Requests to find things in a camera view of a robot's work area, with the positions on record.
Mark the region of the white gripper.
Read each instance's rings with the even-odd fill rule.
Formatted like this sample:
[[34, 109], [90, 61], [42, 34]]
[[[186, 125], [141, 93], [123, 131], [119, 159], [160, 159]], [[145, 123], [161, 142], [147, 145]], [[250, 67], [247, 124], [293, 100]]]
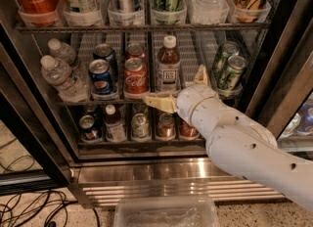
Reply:
[[199, 69], [194, 78], [194, 85], [183, 89], [177, 96], [177, 100], [171, 94], [166, 93], [149, 93], [145, 95], [143, 102], [152, 108], [159, 111], [174, 114], [175, 112], [184, 119], [190, 122], [192, 113], [199, 103], [206, 99], [217, 98], [217, 93], [209, 86], [206, 67], [199, 65]]

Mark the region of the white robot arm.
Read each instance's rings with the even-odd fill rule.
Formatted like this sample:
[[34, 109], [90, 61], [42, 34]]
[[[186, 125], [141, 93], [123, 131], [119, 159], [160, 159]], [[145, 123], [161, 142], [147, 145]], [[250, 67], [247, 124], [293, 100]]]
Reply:
[[205, 68], [196, 82], [176, 96], [169, 92], [147, 93], [146, 105], [178, 114], [205, 139], [211, 161], [223, 171], [284, 195], [313, 210], [313, 162], [293, 156], [277, 146], [264, 126], [240, 111], [226, 106], [206, 84]]

